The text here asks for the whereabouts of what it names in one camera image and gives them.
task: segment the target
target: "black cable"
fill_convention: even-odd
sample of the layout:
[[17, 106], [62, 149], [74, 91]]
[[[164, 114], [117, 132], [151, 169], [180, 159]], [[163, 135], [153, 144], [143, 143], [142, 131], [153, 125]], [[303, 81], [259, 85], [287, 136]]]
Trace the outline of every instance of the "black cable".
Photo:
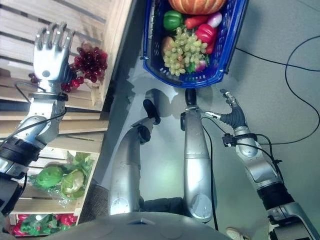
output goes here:
[[24, 191], [25, 191], [25, 189], [26, 189], [27, 179], [28, 179], [28, 173], [25, 173], [25, 175], [24, 175], [24, 183], [23, 183], [23, 187], [22, 187], [22, 192], [21, 192], [19, 198], [22, 196], [22, 194], [24, 193]]
[[211, 122], [213, 122], [222, 132], [224, 132], [225, 134], [227, 134], [227, 132], [225, 130], [223, 130], [215, 121], [213, 121], [211, 118], [203, 116], [201, 119], [209, 119]]
[[310, 68], [306, 68], [306, 67], [303, 67], [303, 66], [285, 64], [285, 63], [282, 63], [282, 62], [279, 62], [279, 61], [269, 60], [269, 59], [254, 55], [251, 52], [248, 52], [248, 51], [243, 50], [243, 49], [238, 48], [238, 47], [236, 47], [235, 49], [237, 49], [237, 50], [239, 50], [239, 51], [241, 51], [241, 52], [243, 52], [245, 54], [248, 54], [248, 55], [250, 55], [252, 57], [255, 57], [257, 59], [260, 59], [260, 60], [263, 60], [263, 61], [267, 61], [267, 62], [270, 62], [270, 63], [279, 64], [279, 65], [283, 65], [283, 66], [289, 66], [289, 67], [293, 67], [293, 68], [297, 68], [297, 69], [303, 69], [303, 70], [307, 70], [307, 71], [311, 71], [311, 72], [320, 72], [320, 70], [317, 70], [317, 69], [310, 69]]
[[23, 82], [23, 81], [16, 81], [14, 83], [14, 86], [15, 88], [18, 90], [18, 92], [25, 98], [25, 100], [28, 102], [28, 103], [31, 103], [29, 98], [21, 91], [21, 89], [18, 87], [18, 85], [26, 85], [28, 87], [32, 87], [32, 88], [36, 88], [36, 89], [41, 89], [42, 91], [46, 91], [44, 88], [42, 87], [39, 87], [39, 86], [36, 86], [36, 85], [33, 85], [31, 83], [28, 83], [28, 82]]
[[214, 170], [214, 164], [213, 164], [213, 145], [212, 145], [212, 139], [207, 131], [207, 129], [205, 128], [205, 126], [203, 126], [203, 129], [205, 131], [205, 133], [208, 135], [209, 140], [210, 140], [210, 168], [211, 168], [211, 207], [212, 207], [212, 215], [213, 215], [213, 222], [214, 222], [214, 228], [215, 230], [219, 231], [218, 228], [218, 221], [217, 221], [217, 214], [216, 214], [216, 207], [215, 207], [215, 196], [214, 196], [214, 175], [213, 175], [213, 170]]
[[247, 146], [247, 147], [251, 147], [251, 148], [254, 148], [254, 149], [258, 149], [260, 151], [262, 151], [264, 154], [266, 154], [272, 161], [272, 164], [274, 165], [274, 168], [276, 170], [276, 172], [279, 174], [281, 180], [284, 182], [284, 177], [280, 171], [280, 168], [278, 166], [278, 163], [266, 150], [260, 148], [260, 147], [257, 147], [257, 146], [253, 146], [253, 145], [250, 145], [250, 144], [245, 144], [245, 143], [236, 143], [236, 145], [242, 145], [242, 146]]
[[305, 67], [301, 67], [301, 66], [296, 66], [296, 65], [291, 65], [291, 64], [289, 64], [289, 62], [290, 62], [290, 60], [291, 60], [291, 57], [293, 56], [293, 54], [296, 52], [296, 50], [297, 50], [298, 48], [300, 48], [303, 44], [305, 44], [305, 43], [307, 43], [307, 42], [309, 42], [309, 41], [311, 41], [311, 40], [313, 40], [313, 39], [317, 39], [317, 38], [320, 38], [320, 35], [314, 36], [314, 37], [310, 37], [310, 38], [308, 38], [307, 40], [305, 40], [305, 41], [303, 41], [302, 43], [300, 43], [298, 46], [296, 46], [296, 47], [293, 49], [293, 51], [290, 53], [290, 55], [289, 55], [286, 63], [281, 63], [281, 62], [272, 61], [272, 60], [269, 60], [269, 59], [266, 59], [266, 58], [263, 58], [263, 57], [259, 57], [259, 56], [256, 56], [256, 55], [250, 53], [250, 52], [247, 52], [247, 51], [245, 51], [245, 50], [242, 50], [242, 49], [236, 47], [237, 50], [242, 51], [242, 52], [244, 52], [244, 53], [246, 53], [246, 54], [248, 54], [248, 55], [250, 55], [250, 56], [253, 56], [253, 57], [255, 57], [255, 58], [258, 58], [258, 59], [261, 59], [261, 60], [264, 60], [264, 61], [267, 61], [267, 62], [270, 62], [270, 63], [275, 63], [275, 64], [279, 64], [279, 65], [285, 66], [284, 78], [285, 78], [285, 83], [286, 83], [287, 87], [289, 88], [290, 92], [291, 92], [295, 97], [297, 97], [300, 101], [304, 102], [304, 103], [307, 104], [309, 107], [311, 107], [311, 108], [315, 111], [315, 113], [316, 113], [316, 115], [317, 115], [317, 118], [318, 118], [317, 125], [316, 125], [316, 127], [314, 128], [314, 130], [313, 130], [310, 134], [308, 134], [307, 136], [304, 136], [304, 137], [302, 137], [302, 138], [299, 138], [299, 139], [297, 139], [297, 140], [287, 141], [287, 142], [276, 142], [276, 143], [272, 143], [272, 145], [284, 145], [284, 144], [293, 144], [293, 143], [300, 142], [300, 141], [302, 141], [302, 140], [310, 137], [310, 136], [311, 136], [312, 134], [314, 134], [314, 133], [318, 130], [318, 128], [319, 128], [319, 125], [320, 125], [320, 114], [319, 114], [318, 110], [317, 110], [313, 105], [311, 105], [311, 104], [310, 104], [309, 102], [307, 102], [306, 100], [302, 99], [300, 96], [298, 96], [298, 95], [293, 91], [293, 89], [291, 88], [291, 86], [290, 86], [290, 84], [289, 84], [289, 82], [288, 82], [288, 77], [287, 77], [288, 67], [294, 67], [294, 68], [303, 69], [303, 70], [312, 71], [312, 72], [320, 72], [320, 70], [309, 69], [309, 68], [305, 68]]
[[60, 118], [60, 117], [62, 117], [63, 115], [65, 115], [66, 113], [67, 113], [67, 109], [64, 108], [64, 112], [61, 113], [61, 114], [59, 114], [59, 115], [57, 115], [57, 116], [53, 116], [53, 117], [48, 118], [48, 119], [43, 120], [43, 121], [38, 121], [38, 122], [36, 122], [36, 123], [33, 123], [33, 124], [31, 124], [31, 125], [25, 126], [25, 127], [23, 127], [23, 128], [20, 128], [20, 129], [14, 131], [14, 132], [11, 133], [9, 136], [7, 136], [7, 137], [3, 140], [2, 143], [0, 143], [0, 147], [2, 147], [2, 145], [5, 144], [5, 142], [6, 142], [9, 138], [13, 137], [14, 135], [16, 135], [16, 134], [18, 134], [18, 133], [21, 133], [21, 132], [23, 132], [23, 131], [25, 131], [25, 130], [27, 130], [27, 129], [33, 128], [33, 127], [35, 127], [35, 126], [37, 126], [37, 125], [40, 125], [40, 124], [44, 124], [44, 123], [46, 123], [46, 122], [49, 122], [49, 121], [51, 121], [51, 120], [53, 120], [53, 119]]
[[268, 144], [269, 144], [269, 152], [270, 152], [270, 155], [271, 157], [274, 159], [274, 153], [272, 151], [272, 143], [271, 143], [271, 140], [266, 136], [266, 135], [263, 135], [261, 133], [258, 133], [256, 134], [257, 136], [261, 136], [263, 138], [265, 138], [267, 141], [268, 141]]

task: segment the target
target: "produce display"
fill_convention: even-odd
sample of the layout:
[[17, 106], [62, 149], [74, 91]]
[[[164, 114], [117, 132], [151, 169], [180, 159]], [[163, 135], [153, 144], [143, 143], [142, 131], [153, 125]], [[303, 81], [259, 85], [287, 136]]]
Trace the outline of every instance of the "produce display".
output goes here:
[[[73, 71], [74, 79], [61, 84], [62, 90], [66, 93], [70, 93], [71, 89], [77, 89], [85, 82], [102, 81], [108, 68], [108, 54], [99, 47], [93, 47], [90, 43], [84, 42], [76, 50], [79, 55], [74, 58], [74, 63], [69, 65]], [[30, 73], [29, 77], [32, 84], [38, 84], [39, 79], [34, 73]]]
[[209, 65], [225, 0], [169, 0], [175, 10], [163, 16], [161, 53], [171, 75], [201, 72]]
[[61, 197], [59, 204], [63, 206], [85, 194], [94, 162], [88, 153], [83, 152], [75, 155], [68, 152], [68, 161], [67, 164], [47, 166], [38, 175], [29, 177], [29, 182], [34, 187], [52, 196]]
[[77, 217], [72, 213], [66, 214], [19, 214], [17, 224], [12, 233], [15, 236], [50, 235], [68, 230], [76, 225]]

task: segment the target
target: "green grapes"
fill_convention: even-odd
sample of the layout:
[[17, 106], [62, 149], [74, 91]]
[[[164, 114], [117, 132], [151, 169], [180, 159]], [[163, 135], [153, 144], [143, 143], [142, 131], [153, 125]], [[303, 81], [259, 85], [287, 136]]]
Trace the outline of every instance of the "green grapes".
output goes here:
[[171, 75], [177, 77], [185, 74], [190, 63], [198, 64], [200, 60], [205, 59], [207, 43], [198, 40], [195, 34], [189, 35], [186, 28], [178, 27], [174, 40], [169, 42], [171, 49], [164, 50], [164, 66], [169, 68]]

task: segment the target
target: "blue basket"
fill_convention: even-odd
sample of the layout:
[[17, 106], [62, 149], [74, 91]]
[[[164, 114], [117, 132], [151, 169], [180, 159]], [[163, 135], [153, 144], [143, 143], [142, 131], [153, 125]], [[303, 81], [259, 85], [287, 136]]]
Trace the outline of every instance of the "blue basket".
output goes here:
[[161, 55], [165, 12], [172, 10], [168, 0], [147, 0], [144, 22], [143, 67], [157, 79], [179, 88], [201, 88], [221, 82], [229, 64], [241, 30], [248, 0], [227, 0], [220, 13], [222, 22], [210, 56], [210, 65], [202, 72], [171, 75]]

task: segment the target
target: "gray floor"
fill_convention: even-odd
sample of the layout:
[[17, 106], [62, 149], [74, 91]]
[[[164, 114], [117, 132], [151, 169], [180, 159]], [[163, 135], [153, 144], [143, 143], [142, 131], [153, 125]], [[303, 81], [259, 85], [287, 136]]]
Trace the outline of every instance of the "gray floor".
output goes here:
[[[173, 88], [151, 76], [142, 67], [143, 4], [136, 7], [116, 75], [118, 86], [110, 115], [109, 130], [94, 178], [109, 188], [113, 156], [130, 125], [145, 117], [142, 102], [153, 97], [161, 124], [153, 129], [151, 141], [141, 147], [141, 195], [145, 200], [183, 195], [184, 90]], [[237, 47], [267, 59], [285, 63], [302, 41], [320, 33], [318, 0], [250, 0]], [[302, 46], [292, 64], [319, 69], [320, 40]], [[318, 110], [319, 74], [289, 69], [292, 88]], [[227, 113], [229, 106], [219, 93], [226, 88], [242, 106], [254, 133], [273, 142], [296, 140], [317, 124], [316, 114], [295, 98], [284, 79], [284, 67], [235, 51], [230, 72], [221, 83], [198, 90], [198, 105], [204, 110]], [[228, 226], [241, 229], [254, 240], [266, 239], [268, 223], [262, 203], [246, 177], [235, 149], [224, 148], [222, 133], [204, 120], [213, 138], [213, 165], [217, 189], [217, 219], [221, 232]], [[292, 196], [300, 202], [320, 231], [320, 132], [299, 143], [274, 146], [283, 160], [280, 168]]]

